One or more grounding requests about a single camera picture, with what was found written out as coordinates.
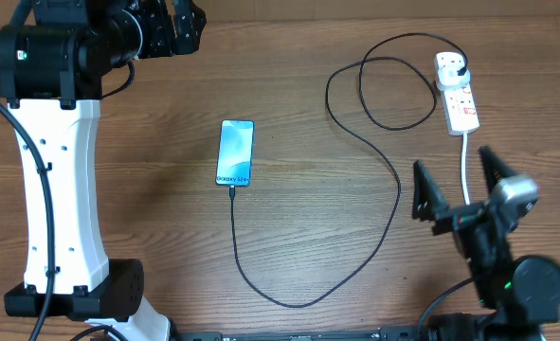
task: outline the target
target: blue phone wallpaper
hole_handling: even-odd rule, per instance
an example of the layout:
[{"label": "blue phone wallpaper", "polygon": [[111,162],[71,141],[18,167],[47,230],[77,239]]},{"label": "blue phone wallpaper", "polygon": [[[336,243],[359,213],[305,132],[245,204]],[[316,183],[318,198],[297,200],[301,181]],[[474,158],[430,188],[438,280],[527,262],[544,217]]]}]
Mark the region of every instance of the blue phone wallpaper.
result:
[{"label": "blue phone wallpaper", "polygon": [[225,186],[250,185],[254,122],[225,120],[221,129],[216,184]]}]

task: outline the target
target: wooden table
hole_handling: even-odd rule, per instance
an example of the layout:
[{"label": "wooden table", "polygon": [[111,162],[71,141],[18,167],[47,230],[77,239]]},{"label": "wooden table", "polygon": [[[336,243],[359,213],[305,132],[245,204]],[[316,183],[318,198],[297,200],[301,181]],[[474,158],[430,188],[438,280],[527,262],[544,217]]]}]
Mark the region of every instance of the wooden table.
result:
[{"label": "wooden table", "polygon": [[[324,108],[328,77],[377,42],[409,31],[448,37],[470,58],[481,128],[470,137],[472,200],[486,197],[476,149],[491,145],[541,187],[541,200],[512,235],[517,257],[560,262],[560,17],[403,19],[219,24],[191,56],[136,63],[129,90],[107,99],[97,141],[99,221],[110,258],[141,259],[145,296],[182,331],[294,332],[411,325],[429,301],[469,276],[450,236],[410,219],[411,165],[423,159],[460,205],[461,139],[448,136],[442,108],[423,125],[388,132],[371,124],[356,95],[356,72],[336,78],[339,119],[376,144],[402,178],[402,200],[373,261],[317,305],[275,306],[246,286],[234,263],[226,188],[214,185],[219,129],[228,118],[257,124],[253,181],[238,190],[242,264],[269,295],[311,300],[362,262],[380,239],[396,185],[368,147],[339,130]],[[378,55],[402,57],[430,79],[448,46],[408,38]],[[127,70],[104,80],[120,85]],[[405,66],[366,67],[375,117],[414,122],[431,105]],[[27,254],[23,178],[13,131],[0,117],[0,340],[25,339],[34,319],[10,318],[3,294],[22,280]],[[473,287],[441,313],[479,312]],[[46,321],[42,340],[85,326]],[[560,324],[547,327],[560,340]]]}]

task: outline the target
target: white power cord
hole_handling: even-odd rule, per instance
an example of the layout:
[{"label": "white power cord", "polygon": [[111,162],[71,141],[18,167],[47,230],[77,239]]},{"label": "white power cord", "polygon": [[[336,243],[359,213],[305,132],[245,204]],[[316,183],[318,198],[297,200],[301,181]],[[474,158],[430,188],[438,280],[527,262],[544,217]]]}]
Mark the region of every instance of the white power cord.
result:
[{"label": "white power cord", "polygon": [[469,205],[469,189],[467,189],[467,136],[468,133],[462,135],[461,184],[462,196],[465,199],[465,204]]}]

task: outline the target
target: black cable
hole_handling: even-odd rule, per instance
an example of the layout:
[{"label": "black cable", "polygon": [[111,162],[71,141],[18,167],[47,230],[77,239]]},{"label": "black cable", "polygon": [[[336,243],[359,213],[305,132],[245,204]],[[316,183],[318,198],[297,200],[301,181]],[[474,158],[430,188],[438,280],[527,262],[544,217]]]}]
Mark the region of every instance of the black cable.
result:
[{"label": "black cable", "polygon": [[126,80],[126,82],[124,82],[116,90],[114,90],[114,91],[112,91],[108,94],[103,95],[102,99],[108,98],[109,96],[113,96],[120,91],[126,90],[128,88],[128,86],[130,86],[132,84],[132,82],[135,81],[135,65],[132,63],[132,61],[128,61],[128,62],[126,62],[126,64],[128,64],[128,68],[130,69],[130,75],[128,76],[128,80]]},{"label": "black cable", "polygon": [[96,326],[96,327],[88,328],[87,330],[75,335],[70,341],[79,341],[93,332],[100,332],[100,331],[105,331],[112,334],[119,341],[128,341],[126,336],[122,335],[121,332],[118,332],[115,328],[111,326]]},{"label": "black cable", "polygon": [[31,0],[21,0],[10,18],[11,25],[22,26],[31,13]]},{"label": "black cable", "polygon": [[47,251],[48,251],[48,270],[46,275],[48,277],[47,285],[45,288],[45,298],[44,306],[40,311],[40,315],[37,318],[37,322],[33,327],[33,332],[31,332],[31,337],[29,341],[34,341],[40,334],[40,330],[44,325],[44,319],[48,314],[50,309],[50,303],[52,301],[52,294],[54,293],[54,278],[56,275],[56,263],[55,263],[55,250],[54,250],[54,213],[52,209],[52,194],[50,192],[50,183],[48,182],[47,167],[44,164],[44,160],[37,149],[37,146],[31,139],[31,136],[27,133],[25,128],[21,123],[11,114],[2,103],[0,103],[0,114],[12,125],[16,133],[25,141],[28,149],[31,151],[33,160],[35,161],[35,166],[38,173],[40,174],[40,180],[42,181],[42,191],[44,192],[44,204],[45,204],[45,222],[46,222],[46,232],[47,232]]},{"label": "black cable", "polygon": [[[338,119],[336,119],[336,117],[333,114],[332,109],[330,108],[330,102],[329,102],[329,95],[330,95],[330,84],[333,80],[333,78],[338,75],[339,73],[348,70],[352,67],[356,67],[356,66],[360,66],[360,72],[359,72],[359,94],[360,94],[360,100],[362,102],[362,106],[364,107],[364,110],[366,111],[366,113],[368,114],[369,118],[372,120],[372,122],[374,122],[376,125],[378,125],[381,128],[390,130],[390,131],[401,131],[401,130],[406,130],[406,129],[410,129],[410,128],[414,128],[416,126],[418,126],[419,124],[425,122],[429,117],[431,117],[431,115],[433,114],[433,112],[435,111],[435,108],[437,106],[437,98],[435,95],[435,91],[433,90],[433,86],[431,85],[431,82],[429,82],[427,80],[427,78],[414,66],[412,66],[410,63],[400,59],[400,58],[396,58],[396,57],[373,57],[373,58],[368,58],[368,56],[371,54],[371,52],[376,49],[378,46],[390,42],[392,40],[395,39],[399,39],[399,38],[403,38],[403,37],[410,37],[410,36],[425,36],[425,37],[430,37],[430,38],[435,38],[435,39],[439,39],[443,42],[448,43],[451,46],[454,46],[463,56],[464,60],[465,60],[465,66],[459,70],[459,74],[464,74],[464,72],[466,72],[466,67],[467,67],[467,57],[465,55],[465,53],[462,51],[462,49],[458,46],[456,46],[454,43],[448,41],[447,39],[434,35],[434,34],[428,34],[428,33],[406,33],[406,34],[402,34],[399,36],[395,36],[395,37],[391,37],[389,39],[384,40],[383,42],[375,45],[373,48],[371,48],[366,55],[364,56],[364,59],[361,62],[357,62],[357,63],[352,63],[350,65],[347,65],[343,68],[338,69],[337,71],[335,71],[330,78],[328,78],[328,82],[326,84],[326,96],[325,96],[325,101],[326,101],[326,109],[328,110],[328,114],[330,115],[330,117],[332,118],[332,120],[334,121],[334,123],[336,123],[336,125],[338,125],[342,130],[344,130],[345,132],[349,133],[350,135],[352,135],[353,137],[359,139],[360,141],[364,142],[365,144],[367,144],[369,147],[371,147],[375,152],[377,152],[379,154],[379,156],[381,156],[381,158],[385,161],[385,163],[387,164],[388,168],[391,170],[391,172],[393,173],[393,177],[395,178],[395,183],[397,185],[397,193],[395,196],[395,204],[393,205],[393,209],[391,211],[391,214],[389,215],[389,219],[387,221],[387,225],[385,226],[385,230],[383,231],[383,236],[381,237],[381,240],[379,241],[379,243],[376,245],[376,247],[374,248],[374,251],[372,251],[372,253],[368,256],[368,258],[366,260],[364,260],[364,262],[357,267],[357,269],[355,269],[355,271],[353,271],[350,275],[348,275],[345,279],[341,280],[338,284],[336,284],[332,289],[330,289],[328,292],[326,292],[325,294],[323,294],[322,296],[312,300],[311,302],[308,303],[304,303],[304,304],[286,304],[283,302],[279,302],[278,300],[266,295],[265,293],[263,293],[261,290],[259,290],[259,288],[257,288],[254,284],[252,284],[252,282],[250,282],[250,280],[248,279],[248,277],[245,275],[244,270],[242,270],[242,266],[240,265],[240,260],[239,260],[239,256],[238,256],[238,247],[237,247],[237,241],[236,241],[236,237],[235,237],[235,221],[234,221],[234,212],[233,212],[233,206],[234,206],[234,199],[235,199],[235,188],[229,188],[229,198],[231,200],[231,232],[233,234],[233,254],[235,257],[235,263],[238,267],[238,270],[240,272],[240,274],[242,275],[242,278],[244,279],[244,281],[248,284],[248,286],[254,290],[257,294],[259,294],[260,296],[262,296],[263,298],[269,300],[270,302],[273,302],[281,307],[284,308],[306,308],[306,307],[310,307],[316,303],[318,303],[319,301],[321,301],[322,299],[326,298],[327,296],[329,296],[331,293],[333,293],[336,289],[340,288],[341,286],[343,286],[343,284],[347,283],[351,278],[353,278],[355,275],[357,275],[366,265],[368,265],[368,263],[374,258],[374,256],[376,256],[376,254],[378,253],[378,250],[381,248],[381,245],[383,244],[383,241],[385,240],[385,237],[387,236],[388,230],[389,230],[389,226],[391,225],[391,222],[393,221],[393,217],[395,216],[395,211],[397,210],[397,206],[400,202],[400,195],[402,194],[402,183],[400,181],[400,176],[398,175],[397,171],[395,170],[395,168],[393,168],[393,165],[391,164],[391,162],[387,159],[387,157],[383,154],[383,152],[381,152],[378,148],[376,148],[376,146],[374,146],[373,144],[371,144],[368,140],[366,140],[364,137],[354,133],[353,131],[349,130],[347,127],[345,127],[343,124],[341,124]],[[399,63],[403,63],[404,65],[408,66],[411,70],[413,70],[424,82],[425,85],[429,88],[429,91],[431,92],[431,96],[433,97],[433,106],[431,108],[431,110],[429,111],[429,113],[423,117],[421,120],[419,120],[418,122],[414,123],[414,124],[410,124],[408,126],[405,127],[399,127],[399,128],[392,128],[386,125],[383,125],[381,123],[379,123],[378,121],[376,121],[372,115],[370,114],[370,111],[368,110],[368,107],[366,106],[366,102],[364,101],[364,95],[363,95],[363,91],[362,91],[362,75],[363,75],[363,70],[364,70],[364,64],[365,63],[370,63],[370,62],[375,62],[375,61],[396,61]]]},{"label": "black cable", "polygon": [[421,315],[421,318],[419,319],[419,325],[416,330],[421,340],[423,340],[423,327],[425,326],[425,321],[427,320],[431,312],[438,306],[438,304],[442,303],[442,301],[444,301],[448,296],[454,294],[463,286],[478,280],[482,276],[476,276],[474,278],[469,278],[462,281],[461,283],[443,292],[443,294],[439,295],[436,299],[433,300],[433,302],[431,302],[431,304],[429,304],[429,306],[427,306],[427,309],[425,309],[425,312]]},{"label": "black cable", "polygon": [[456,49],[460,52],[460,54],[462,55],[462,58],[463,58],[464,61],[465,61],[465,65],[459,70],[459,76],[464,75],[465,72],[467,71],[467,55],[465,55],[465,52],[464,52],[460,47],[458,47],[456,44],[450,42],[449,40],[445,39],[444,37],[440,37],[440,36],[435,35],[435,34],[429,34],[429,33],[406,33],[406,34],[400,34],[400,35],[398,35],[398,36],[395,36],[395,37],[391,37],[391,38],[389,38],[389,39],[386,39],[386,40],[382,41],[381,43],[379,43],[379,44],[373,46],[373,47],[366,53],[366,55],[364,56],[364,59],[362,60],[362,62],[359,63],[359,76],[358,76],[358,78],[359,78],[359,82],[358,82],[359,99],[360,99],[360,101],[362,102],[362,106],[364,107],[364,111],[366,112],[366,115],[368,115],[368,117],[370,118],[370,120],[371,120],[374,124],[376,124],[377,126],[383,128],[383,129],[387,129],[387,130],[389,130],[389,131],[394,131],[394,132],[395,132],[395,131],[403,131],[403,130],[407,130],[407,129],[410,129],[410,128],[414,128],[414,127],[418,126],[419,124],[425,122],[425,121],[431,116],[431,114],[433,114],[433,111],[435,110],[435,106],[436,106],[436,103],[437,103],[437,99],[436,99],[436,96],[435,96],[435,92],[433,91],[433,87],[431,86],[431,84],[429,83],[429,81],[425,78],[425,76],[423,76],[414,66],[410,65],[409,63],[406,63],[405,61],[403,61],[403,60],[401,60],[401,59],[399,59],[399,58],[383,57],[383,58],[392,59],[392,60],[394,60],[394,61],[397,61],[397,62],[401,62],[401,63],[406,64],[409,68],[411,68],[412,70],[414,70],[414,72],[416,72],[417,75],[419,75],[419,77],[421,77],[421,78],[425,81],[425,83],[427,84],[427,86],[428,86],[429,89],[431,90],[431,93],[433,93],[433,108],[431,108],[431,111],[429,112],[429,114],[427,114],[427,116],[423,117],[423,119],[421,119],[420,121],[418,121],[418,122],[416,122],[416,123],[407,125],[407,126],[405,126],[405,127],[389,127],[389,126],[386,126],[386,125],[380,123],[379,121],[377,121],[374,117],[372,117],[372,114],[370,113],[370,110],[368,109],[368,105],[366,105],[366,101],[364,100],[364,92],[363,92],[363,90],[362,90],[362,76],[363,76],[363,73],[364,73],[364,64],[368,62],[368,56],[369,56],[369,55],[372,53],[372,51],[374,51],[378,46],[380,46],[380,45],[382,45],[382,44],[384,44],[384,43],[387,43],[387,42],[390,42],[390,41],[399,39],[399,38],[404,38],[404,37],[415,37],[415,36],[423,36],[423,37],[429,37],[429,38],[438,39],[438,40],[441,40],[441,41],[443,41],[443,42],[445,42],[445,43],[447,43],[447,44],[453,46],[454,48],[456,48]]}]

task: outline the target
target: white power strip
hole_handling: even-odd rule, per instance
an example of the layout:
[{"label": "white power strip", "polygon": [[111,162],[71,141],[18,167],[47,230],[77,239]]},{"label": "white power strip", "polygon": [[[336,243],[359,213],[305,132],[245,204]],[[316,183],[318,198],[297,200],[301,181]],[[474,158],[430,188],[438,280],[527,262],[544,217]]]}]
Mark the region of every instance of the white power strip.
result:
[{"label": "white power strip", "polygon": [[471,92],[469,70],[459,75],[464,67],[462,55],[455,52],[441,52],[435,56],[436,84],[442,94],[443,113],[446,116],[448,133],[462,135],[461,184],[462,197],[469,205],[467,189],[467,137],[479,128],[478,111]]},{"label": "white power strip", "polygon": [[[452,72],[464,66],[462,55],[456,52],[441,52],[435,57],[436,83],[438,88],[442,86],[442,82],[450,82],[448,74],[452,74],[456,79],[456,72]],[[479,128],[478,111],[476,103],[473,100],[471,85],[469,84],[470,76],[467,70],[467,83],[462,84],[456,89],[444,90],[442,93],[443,112],[446,116],[446,124],[448,132],[451,135],[463,135],[471,133]]]}]

